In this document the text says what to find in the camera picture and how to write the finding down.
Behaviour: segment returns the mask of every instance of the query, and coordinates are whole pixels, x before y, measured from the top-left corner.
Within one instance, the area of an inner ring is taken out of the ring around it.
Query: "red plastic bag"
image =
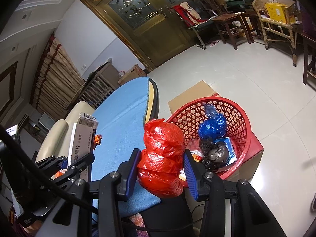
[[[184,134],[172,123],[153,119],[145,124],[146,149],[138,164],[138,180],[142,187],[160,198],[180,195],[179,180],[183,168]]]

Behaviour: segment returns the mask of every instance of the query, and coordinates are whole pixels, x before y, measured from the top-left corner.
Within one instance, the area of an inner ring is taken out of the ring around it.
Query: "basket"
[[[199,125],[207,119],[203,106],[204,103],[215,105],[216,110],[226,117],[226,137],[230,137],[237,157],[237,161],[229,170],[217,174],[222,179],[226,179],[243,163],[251,141],[251,126],[249,119],[238,104],[222,97],[200,98],[182,106],[171,115],[167,122],[174,123],[181,128],[184,133],[186,146],[190,139],[199,138]]]

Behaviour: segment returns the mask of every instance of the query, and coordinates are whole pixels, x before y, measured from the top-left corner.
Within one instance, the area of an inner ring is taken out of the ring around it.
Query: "yellow box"
[[[266,3],[264,7],[267,9],[270,19],[287,24],[285,17],[286,4],[282,3]],[[295,22],[294,15],[290,16],[290,23]]]

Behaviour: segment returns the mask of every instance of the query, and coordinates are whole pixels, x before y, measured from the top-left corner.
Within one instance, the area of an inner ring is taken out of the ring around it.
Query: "blue plastic bag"
[[[208,119],[203,123],[200,123],[198,134],[201,139],[212,138],[216,140],[217,138],[222,138],[226,134],[226,118],[222,113],[218,113],[213,104],[204,104],[205,114]]]

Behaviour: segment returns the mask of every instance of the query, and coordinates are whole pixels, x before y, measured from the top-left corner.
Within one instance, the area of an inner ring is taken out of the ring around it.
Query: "tile floor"
[[[302,236],[316,214],[316,91],[302,83],[303,57],[260,41],[234,50],[219,42],[206,50],[191,47],[149,73],[160,96],[159,118],[169,118],[168,101],[200,80],[247,113],[265,148],[252,186],[287,237]]]

